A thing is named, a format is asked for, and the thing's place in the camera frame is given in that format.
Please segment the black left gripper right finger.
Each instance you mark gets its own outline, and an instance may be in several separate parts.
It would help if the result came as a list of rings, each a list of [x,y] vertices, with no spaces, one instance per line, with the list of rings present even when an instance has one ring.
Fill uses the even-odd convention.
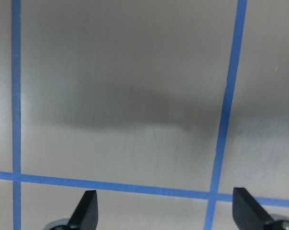
[[[233,189],[232,216],[239,230],[278,230],[278,222],[242,187]]]

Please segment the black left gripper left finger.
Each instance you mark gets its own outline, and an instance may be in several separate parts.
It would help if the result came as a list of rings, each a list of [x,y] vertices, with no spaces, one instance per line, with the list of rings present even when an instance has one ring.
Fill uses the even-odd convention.
[[[71,230],[95,230],[97,224],[97,192],[96,190],[88,190],[84,192],[67,225]]]

